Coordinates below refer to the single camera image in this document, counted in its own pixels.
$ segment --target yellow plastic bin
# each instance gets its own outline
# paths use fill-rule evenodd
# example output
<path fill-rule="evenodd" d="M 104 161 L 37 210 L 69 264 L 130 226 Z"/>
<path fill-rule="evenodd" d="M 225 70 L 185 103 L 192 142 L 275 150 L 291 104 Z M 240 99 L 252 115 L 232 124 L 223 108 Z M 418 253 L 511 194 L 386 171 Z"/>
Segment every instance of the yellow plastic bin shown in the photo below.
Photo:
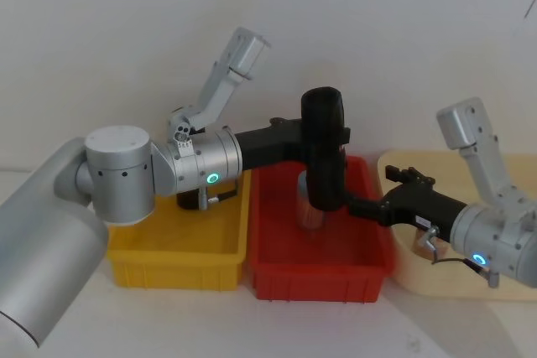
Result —
<path fill-rule="evenodd" d="M 221 193 L 233 184 L 209 188 Z M 157 198 L 154 213 L 135 226 L 110 229 L 108 258 L 116 284 L 140 288 L 233 290 L 246 256 L 250 173 L 238 196 L 208 211 L 182 210 L 175 196 Z"/>

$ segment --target wooden tray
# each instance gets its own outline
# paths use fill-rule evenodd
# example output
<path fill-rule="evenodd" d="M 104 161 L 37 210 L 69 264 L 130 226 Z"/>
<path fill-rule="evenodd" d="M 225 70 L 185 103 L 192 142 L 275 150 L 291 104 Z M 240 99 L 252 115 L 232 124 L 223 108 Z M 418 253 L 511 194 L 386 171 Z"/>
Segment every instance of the wooden tray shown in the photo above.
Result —
<path fill-rule="evenodd" d="M 537 198 L 537 155 L 513 154 L 505 156 L 508 171 L 514 183 Z M 391 151 L 377 164 L 380 189 L 386 194 L 397 184 L 384 178 L 384 167 L 415 167 L 436 179 L 435 190 L 454 199 L 471 203 L 479 201 L 476 187 L 466 163 L 457 152 Z M 497 289 L 457 262 L 432 266 L 430 261 L 411 251 L 415 228 L 401 224 L 393 227 L 396 253 L 394 279 L 413 293 L 434 297 L 481 298 L 496 300 L 537 301 L 537 288 L 529 288 L 501 276 Z M 459 256 L 450 249 L 446 257 Z"/>

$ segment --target white table surface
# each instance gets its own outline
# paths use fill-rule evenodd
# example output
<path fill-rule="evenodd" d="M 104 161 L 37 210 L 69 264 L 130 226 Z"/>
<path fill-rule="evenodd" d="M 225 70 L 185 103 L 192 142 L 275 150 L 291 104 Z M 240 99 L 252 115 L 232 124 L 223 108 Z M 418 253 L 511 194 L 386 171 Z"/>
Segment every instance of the white table surface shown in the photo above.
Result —
<path fill-rule="evenodd" d="M 0 200 L 26 177 L 0 172 Z M 391 281 L 375 304 L 268 302 L 247 282 L 228 293 L 118 288 L 103 262 L 36 356 L 533 357 L 536 328 L 537 304 L 423 298 Z"/>

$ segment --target red plastic bin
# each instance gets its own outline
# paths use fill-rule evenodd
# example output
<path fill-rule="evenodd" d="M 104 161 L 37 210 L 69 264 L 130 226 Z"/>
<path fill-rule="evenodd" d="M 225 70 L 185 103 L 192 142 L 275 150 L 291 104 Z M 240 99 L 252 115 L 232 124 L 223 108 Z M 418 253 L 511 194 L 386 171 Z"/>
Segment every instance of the red plastic bin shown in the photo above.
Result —
<path fill-rule="evenodd" d="M 347 188 L 376 198 L 365 161 L 347 160 Z M 296 181 L 304 169 L 279 163 L 253 172 L 249 263 L 257 298 L 375 302 L 394 269 L 391 231 L 347 209 L 329 213 L 319 230 L 299 228 Z"/>

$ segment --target white wall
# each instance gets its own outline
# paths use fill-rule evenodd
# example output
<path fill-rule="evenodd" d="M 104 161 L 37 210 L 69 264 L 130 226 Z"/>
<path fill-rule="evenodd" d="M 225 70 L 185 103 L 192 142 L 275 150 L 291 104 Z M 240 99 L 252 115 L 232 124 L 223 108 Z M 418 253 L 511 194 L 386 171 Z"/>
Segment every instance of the white wall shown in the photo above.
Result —
<path fill-rule="evenodd" d="M 235 130 L 297 117 L 302 92 L 344 96 L 353 153 L 443 148 L 435 111 L 486 102 L 506 151 L 537 152 L 537 6 L 531 0 L 0 0 L 0 166 L 128 123 L 162 137 L 194 101 L 231 32 L 273 44 L 233 97 Z"/>

